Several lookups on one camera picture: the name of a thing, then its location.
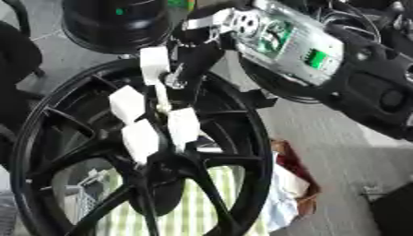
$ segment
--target black chair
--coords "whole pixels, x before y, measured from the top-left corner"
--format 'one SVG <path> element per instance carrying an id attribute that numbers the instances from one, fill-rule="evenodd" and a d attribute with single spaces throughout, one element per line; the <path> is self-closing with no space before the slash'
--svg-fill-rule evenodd
<path id="1" fill-rule="evenodd" d="M 14 138 L 30 113 L 29 100 L 42 95 L 20 91 L 17 83 L 34 73 L 43 77 L 42 55 L 30 40 L 26 7 L 19 0 L 3 0 L 16 12 L 20 29 L 0 21 L 0 164 L 6 169 Z"/>

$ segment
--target wheel spoke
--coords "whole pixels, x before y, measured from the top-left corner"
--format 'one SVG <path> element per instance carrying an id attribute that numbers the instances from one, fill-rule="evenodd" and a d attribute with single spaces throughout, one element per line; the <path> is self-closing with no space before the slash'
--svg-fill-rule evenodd
<path id="1" fill-rule="evenodd" d="M 201 124 L 206 124 L 208 122 L 226 119 L 236 121 L 239 118 L 245 117 L 247 111 L 245 110 L 226 110 L 226 111 L 213 111 L 213 112 L 198 112 L 198 119 Z"/>
<path id="2" fill-rule="evenodd" d="M 147 229 L 151 236 L 159 236 L 159 228 L 157 221 L 157 212 L 153 197 L 150 194 L 146 184 L 140 184 L 137 191 L 140 193 L 139 205 L 142 208 L 142 212 L 147 222 Z"/>
<path id="3" fill-rule="evenodd" d="M 68 113 L 59 111 L 51 107 L 47 107 L 46 109 L 44 109 L 44 113 L 48 117 L 48 122 L 50 122 L 51 125 L 68 125 L 69 127 L 76 129 L 77 131 L 82 133 L 84 136 L 95 136 L 95 131 L 92 126 L 80 121 L 79 119 Z"/>
<path id="4" fill-rule="evenodd" d="M 242 166 L 249 169 L 258 167 L 263 160 L 256 156 L 244 156 L 230 153 L 198 152 L 198 155 L 207 168 L 217 166 Z"/>
<path id="5" fill-rule="evenodd" d="M 87 159 L 100 157 L 107 149 L 102 149 L 98 141 L 92 140 L 84 143 L 68 153 L 52 160 L 50 163 L 40 167 L 38 171 L 29 174 L 28 179 L 34 181 L 50 181 L 54 175 L 72 165 Z"/>
<path id="6" fill-rule="evenodd" d="M 99 83 L 101 83 L 103 86 L 105 86 L 107 89 L 109 89 L 110 91 L 115 91 L 118 89 L 118 87 L 113 84 L 112 82 L 98 76 L 98 75 L 93 75 L 90 77 L 91 79 L 93 79 L 94 81 L 97 81 Z"/>
<path id="7" fill-rule="evenodd" d="M 86 235 L 86 233 L 98 224 L 98 221 L 101 218 L 105 217 L 113 209 L 126 202 L 129 199 L 130 191 L 131 186 L 120 186 L 82 218 L 65 236 Z"/>
<path id="8" fill-rule="evenodd" d="M 236 226 L 237 223 L 235 219 L 227 209 L 227 206 L 222 200 L 217 186 L 214 185 L 211 176 L 207 172 L 207 169 L 200 168 L 195 175 L 195 181 L 198 183 L 198 185 L 201 187 L 201 189 L 204 191 L 204 193 L 207 195 L 212 205 L 216 209 L 218 215 L 218 224 L 222 223 L 226 226 L 230 226 L 231 228 Z"/>

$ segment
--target black cable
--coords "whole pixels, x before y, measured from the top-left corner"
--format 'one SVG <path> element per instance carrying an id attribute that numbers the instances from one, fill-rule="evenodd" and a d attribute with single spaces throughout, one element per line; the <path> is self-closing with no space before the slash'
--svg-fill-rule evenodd
<path id="1" fill-rule="evenodd" d="M 375 41 L 381 43 L 382 37 L 380 31 L 377 29 L 377 26 L 369 18 L 362 14 L 362 12 L 358 10 L 356 7 L 342 3 L 337 0 L 330 0 L 328 2 L 328 6 L 330 12 L 324 15 L 324 17 L 322 18 L 322 22 L 334 22 L 336 21 L 337 16 L 347 17 L 348 19 L 355 19 L 358 22 L 360 22 L 367 31 L 371 32 L 374 35 Z"/>

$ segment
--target robotic end effector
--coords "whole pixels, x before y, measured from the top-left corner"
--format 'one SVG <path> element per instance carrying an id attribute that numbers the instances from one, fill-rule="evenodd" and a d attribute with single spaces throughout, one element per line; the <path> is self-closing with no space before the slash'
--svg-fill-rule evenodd
<path id="1" fill-rule="evenodd" d="M 253 65 L 246 73 L 260 77 L 264 89 L 288 81 L 358 123 L 413 141 L 412 58 L 274 0 L 235 7 L 223 22 Z"/>

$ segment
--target chair leg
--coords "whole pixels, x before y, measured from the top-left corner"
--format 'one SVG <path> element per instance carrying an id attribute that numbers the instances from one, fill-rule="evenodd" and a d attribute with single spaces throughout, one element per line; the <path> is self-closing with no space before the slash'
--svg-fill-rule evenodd
<path id="1" fill-rule="evenodd" d="M 45 77 L 46 76 L 46 72 L 44 72 L 44 70 L 37 68 L 33 71 L 34 75 L 36 75 L 36 77 Z"/>

